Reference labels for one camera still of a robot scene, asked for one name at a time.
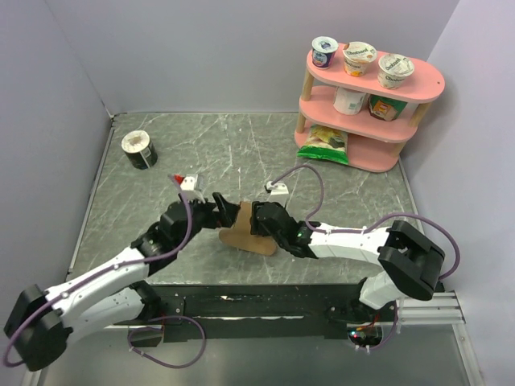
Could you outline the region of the brown cardboard box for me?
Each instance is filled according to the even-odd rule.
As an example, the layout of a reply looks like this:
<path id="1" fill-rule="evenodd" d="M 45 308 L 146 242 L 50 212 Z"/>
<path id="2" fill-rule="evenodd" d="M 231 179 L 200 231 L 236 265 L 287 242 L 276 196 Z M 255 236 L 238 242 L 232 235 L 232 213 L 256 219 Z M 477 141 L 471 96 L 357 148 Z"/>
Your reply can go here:
<path id="1" fill-rule="evenodd" d="M 231 228 L 223 228 L 219 232 L 222 243 L 243 251 L 271 256 L 277 250 L 277 245 L 271 236 L 256 236 L 251 231 L 251 202 L 241 201 L 236 221 Z"/>

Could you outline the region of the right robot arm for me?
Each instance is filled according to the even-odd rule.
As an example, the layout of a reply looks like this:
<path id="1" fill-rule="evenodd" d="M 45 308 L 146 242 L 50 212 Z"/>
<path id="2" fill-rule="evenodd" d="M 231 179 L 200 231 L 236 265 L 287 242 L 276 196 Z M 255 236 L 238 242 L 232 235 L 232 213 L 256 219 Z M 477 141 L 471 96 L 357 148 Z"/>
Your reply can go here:
<path id="1" fill-rule="evenodd" d="M 320 222 L 297 221 L 276 202 L 254 202 L 251 233 L 270 236 L 294 257 L 338 257 L 380 266 L 382 271 L 360 282 L 352 312 L 370 320 L 379 309 L 402 297 L 430 301 L 435 293 L 444 251 L 404 220 L 389 227 L 338 228 Z"/>

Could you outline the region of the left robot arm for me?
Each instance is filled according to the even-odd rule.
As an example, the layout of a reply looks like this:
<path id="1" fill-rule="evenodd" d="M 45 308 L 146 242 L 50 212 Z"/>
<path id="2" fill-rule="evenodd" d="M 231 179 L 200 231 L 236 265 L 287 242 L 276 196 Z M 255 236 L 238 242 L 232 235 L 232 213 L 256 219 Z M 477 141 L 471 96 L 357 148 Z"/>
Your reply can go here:
<path id="1" fill-rule="evenodd" d="M 49 289 L 30 285 L 18 296 L 4 326 L 8 349 L 19 354 L 7 368 L 24 365 L 36 372 L 53 363 L 67 348 L 72 321 L 119 290 L 142 281 L 176 260 L 179 251 L 202 229 L 230 228 L 239 205 L 215 192 L 212 201 L 171 203 L 146 232 L 108 262 Z"/>

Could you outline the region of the green snack bag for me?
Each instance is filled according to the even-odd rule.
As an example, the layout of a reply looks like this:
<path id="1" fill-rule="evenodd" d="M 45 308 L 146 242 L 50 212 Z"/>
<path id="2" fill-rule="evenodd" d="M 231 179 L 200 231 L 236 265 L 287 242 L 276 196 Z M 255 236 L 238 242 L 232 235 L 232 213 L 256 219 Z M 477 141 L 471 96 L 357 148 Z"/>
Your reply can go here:
<path id="1" fill-rule="evenodd" d="M 348 134 L 322 125 L 312 125 L 297 155 L 348 165 Z"/>

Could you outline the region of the black white yogurt cup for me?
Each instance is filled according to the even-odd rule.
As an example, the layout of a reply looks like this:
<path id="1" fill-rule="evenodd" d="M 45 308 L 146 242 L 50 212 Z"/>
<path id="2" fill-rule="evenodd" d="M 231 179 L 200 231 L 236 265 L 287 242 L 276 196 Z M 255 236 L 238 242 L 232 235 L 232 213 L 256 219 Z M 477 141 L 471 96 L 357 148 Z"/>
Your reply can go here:
<path id="1" fill-rule="evenodd" d="M 123 137 L 121 146 L 126 157 L 136 169 L 150 169 L 159 159 L 150 135 L 145 130 L 129 132 Z"/>

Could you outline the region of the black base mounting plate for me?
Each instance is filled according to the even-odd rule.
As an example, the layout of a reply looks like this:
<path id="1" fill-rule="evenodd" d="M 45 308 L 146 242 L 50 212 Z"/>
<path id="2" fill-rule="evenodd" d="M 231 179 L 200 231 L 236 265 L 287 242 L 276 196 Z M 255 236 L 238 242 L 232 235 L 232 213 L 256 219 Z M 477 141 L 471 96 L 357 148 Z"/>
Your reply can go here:
<path id="1" fill-rule="evenodd" d="M 358 300 L 360 284 L 146 285 L 150 301 L 126 325 L 159 325 L 167 343 L 208 339 L 319 336 L 346 339 L 349 325 L 392 322 L 393 303 L 379 310 Z"/>

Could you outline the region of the white cup middle shelf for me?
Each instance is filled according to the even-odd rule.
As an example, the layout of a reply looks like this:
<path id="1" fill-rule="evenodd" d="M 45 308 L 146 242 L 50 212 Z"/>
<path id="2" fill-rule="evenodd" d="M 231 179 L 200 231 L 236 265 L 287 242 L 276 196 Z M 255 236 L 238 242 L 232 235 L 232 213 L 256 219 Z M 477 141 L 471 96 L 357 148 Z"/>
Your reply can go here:
<path id="1" fill-rule="evenodd" d="M 333 107 L 338 113 L 357 115 L 361 111 L 367 96 L 368 94 L 366 92 L 337 87 Z"/>

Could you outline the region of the pink three-tier shelf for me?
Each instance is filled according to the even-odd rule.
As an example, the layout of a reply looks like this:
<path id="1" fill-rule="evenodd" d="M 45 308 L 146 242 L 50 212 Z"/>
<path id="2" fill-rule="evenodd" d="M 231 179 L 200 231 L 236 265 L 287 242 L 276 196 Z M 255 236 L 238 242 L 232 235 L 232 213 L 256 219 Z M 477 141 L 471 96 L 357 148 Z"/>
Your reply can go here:
<path id="1" fill-rule="evenodd" d="M 303 90 L 299 98 L 299 115 L 295 142 L 301 147 L 313 125 L 338 129 L 348 134 L 348 162 L 358 169 L 381 173 L 392 169 L 406 143 L 415 135 L 431 103 L 443 93 L 443 74 L 432 64 L 413 58 L 414 73 L 396 89 L 380 86 L 379 64 L 371 63 L 360 77 L 344 70 L 343 44 L 327 69 L 312 63 L 312 51 L 306 57 Z M 333 106 L 338 87 L 387 97 L 407 103 L 400 117 L 382 121 L 363 108 L 356 115 L 339 113 Z"/>

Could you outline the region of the green package middle shelf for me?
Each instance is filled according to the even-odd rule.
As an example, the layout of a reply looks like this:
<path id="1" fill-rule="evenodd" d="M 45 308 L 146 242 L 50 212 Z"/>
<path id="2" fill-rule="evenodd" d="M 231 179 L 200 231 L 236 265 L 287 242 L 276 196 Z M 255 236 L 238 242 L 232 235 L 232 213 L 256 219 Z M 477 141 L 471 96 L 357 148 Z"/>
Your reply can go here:
<path id="1" fill-rule="evenodd" d="M 385 96 L 370 95 L 368 99 L 369 114 L 383 121 L 396 120 L 406 106 L 405 101 L 394 100 Z"/>

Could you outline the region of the blue white yogurt cup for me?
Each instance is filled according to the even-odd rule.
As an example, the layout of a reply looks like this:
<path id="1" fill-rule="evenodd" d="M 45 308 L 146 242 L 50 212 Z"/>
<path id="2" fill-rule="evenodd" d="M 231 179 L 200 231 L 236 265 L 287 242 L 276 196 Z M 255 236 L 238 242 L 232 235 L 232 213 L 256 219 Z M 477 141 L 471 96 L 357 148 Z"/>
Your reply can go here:
<path id="1" fill-rule="evenodd" d="M 319 36 L 312 40 L 311 61 L 317 68 L 329 68 L 339 47 L 338 42 L 328 36 Z"/>

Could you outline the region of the orange Chobani yogurt cup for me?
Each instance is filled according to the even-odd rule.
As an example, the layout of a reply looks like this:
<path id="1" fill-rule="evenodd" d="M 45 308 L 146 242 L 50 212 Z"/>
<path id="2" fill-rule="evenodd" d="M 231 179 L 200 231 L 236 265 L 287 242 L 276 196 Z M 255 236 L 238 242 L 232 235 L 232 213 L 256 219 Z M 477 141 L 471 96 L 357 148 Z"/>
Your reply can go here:
<path id="1" fill-rule="evenodd" d="M 343 49 L 344 70 L 350 76 L 363 76 L 377 58 L 377 50 L 369 43 L 354 41 Z"/>

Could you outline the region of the white Chobani yogurt cup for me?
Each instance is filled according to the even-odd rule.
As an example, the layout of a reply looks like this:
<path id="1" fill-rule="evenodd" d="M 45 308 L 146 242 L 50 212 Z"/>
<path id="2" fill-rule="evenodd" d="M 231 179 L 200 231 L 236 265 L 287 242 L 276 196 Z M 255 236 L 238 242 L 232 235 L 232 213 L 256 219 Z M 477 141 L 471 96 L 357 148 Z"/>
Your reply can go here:
<path id="1" fill-rule="evenodd" d="M 414 73 L 413 61 L 399 54 L 385 54 L 378 60 L 377 80 L 381 87 L 397 89 Z"/>

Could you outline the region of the aluminium frame rail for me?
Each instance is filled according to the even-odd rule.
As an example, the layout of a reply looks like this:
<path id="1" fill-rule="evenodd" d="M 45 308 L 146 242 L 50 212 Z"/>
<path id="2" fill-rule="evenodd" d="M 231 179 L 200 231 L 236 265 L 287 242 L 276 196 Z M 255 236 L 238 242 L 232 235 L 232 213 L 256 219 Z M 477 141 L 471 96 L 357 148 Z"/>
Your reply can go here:
<path id="1" fill-rule="evenodd" d="M 146 294 L 145 287 L 146 284 L 144 283 L 136 284 L 86 310 L 77 320 L 71 323 L 74 331 L 68 338 L 67 348 L 85 337 L 107 329 L 125 329 L 129 332 L 153 331 L 162 334 L 161 340 L 165 342 L 163 323 L 166 321 L 166 317 L 164 316 L 160 317 L 161 323 L 159 325 L 133 326 L 125 324 L 127 320 L 133 320 L 142 315 L 145 307 L 150 305 L 150 301 L 144 298 Z M 368 349 L 375 347 L 377 343 L 367 343 L 365 339 L 360 338 L 359 332 L 361 330 L 377 328 L 390 323 L 396 326 L 401 324 L 447 325 L 460 324 L 464 320 L 457 297 L 453 293 L 436 293 L 427 302 L 402 297 L 392 301 L 392 303 L 394 311 L 392 322 L 373 321 L 368 324 L 349 325 L 347 327 L 346 339 L 354 339 L 359 347 Z M 204 328 L 200 324 L 197 324 L 196 328 L 201 335 L 199 339 L 207 339 Z M 48 366 L 36 372 L 31 372 L 27 369 L 23 384 L 36 384 L 41 371 L 45 370 Z"/>

